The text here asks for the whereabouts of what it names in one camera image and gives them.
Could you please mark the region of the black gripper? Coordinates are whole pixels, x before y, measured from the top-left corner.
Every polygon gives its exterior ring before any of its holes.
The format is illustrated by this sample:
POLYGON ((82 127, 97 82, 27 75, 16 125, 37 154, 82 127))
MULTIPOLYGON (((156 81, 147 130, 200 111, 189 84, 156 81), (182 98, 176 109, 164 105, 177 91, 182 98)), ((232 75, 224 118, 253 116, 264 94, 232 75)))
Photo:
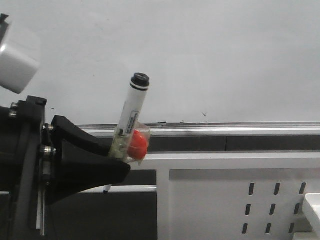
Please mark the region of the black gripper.
MULTIPOLYGON (((0 238, 45 240, 45 183, 41 161, 55 151, 44 144, 47 100, 28 96, 0 108, 0 238)), ((109 157, 111 146, 64 116, 51 122, 59 143, 46 204, 105 185, 122 183, 131 167, 109 157)))

